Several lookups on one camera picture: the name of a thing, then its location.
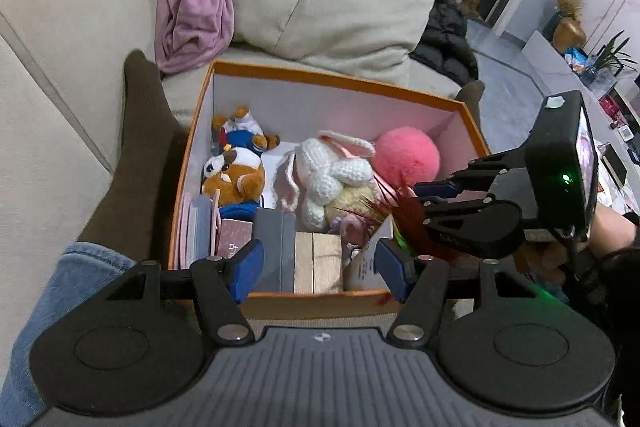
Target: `pink towel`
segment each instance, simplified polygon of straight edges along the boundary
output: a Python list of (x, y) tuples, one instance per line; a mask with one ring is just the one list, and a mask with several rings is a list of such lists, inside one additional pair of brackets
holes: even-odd
[(164, 73), (202, 66), (226, 50), (233, 33), (231, 0), (158, 0), (156, 64)]

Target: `blue jeans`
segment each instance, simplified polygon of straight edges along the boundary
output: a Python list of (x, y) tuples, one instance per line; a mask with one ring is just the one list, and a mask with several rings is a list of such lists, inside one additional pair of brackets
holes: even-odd
[(45, 410), (29, 372), (29, 352), (35, 339), (134, 264), (128, 257), (93, 243), (74, 243), (65, 250), (12, 349), (0, 393), (1, 427), (28, 425)]

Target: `pink fluffy ball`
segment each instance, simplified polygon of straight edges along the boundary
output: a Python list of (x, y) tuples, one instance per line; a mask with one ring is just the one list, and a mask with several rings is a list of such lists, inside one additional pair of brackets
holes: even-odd
[(423, 131), (399, 127), (380, 136), (376, 155), (371, 159), (374, 170), (391, 186), (432, 182), (440, 170), (440, 153)]

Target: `gray book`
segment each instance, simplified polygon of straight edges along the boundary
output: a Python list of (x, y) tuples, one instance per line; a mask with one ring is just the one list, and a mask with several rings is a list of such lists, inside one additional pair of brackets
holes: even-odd
[(293, 293), (296, 216), (258, 208), (252, 239), (259, 239), (264, 247), (264, 265), (254, 292)]

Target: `person's hand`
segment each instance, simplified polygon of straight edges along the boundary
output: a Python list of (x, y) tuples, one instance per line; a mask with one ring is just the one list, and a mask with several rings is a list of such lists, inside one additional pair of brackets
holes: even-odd
[[(612, 208), (597, 204), (591, 223), (588, 243), (578, 245), (578, 251), (589, 247), (596, 257), (630, 247), (636, 238), (636, 226)], [(525, 243), (518, 253), (523, 255), (542, 277), (558, 285), (564, 283), (559, 269), (567, 261), (566, 249), (559, 243)]]

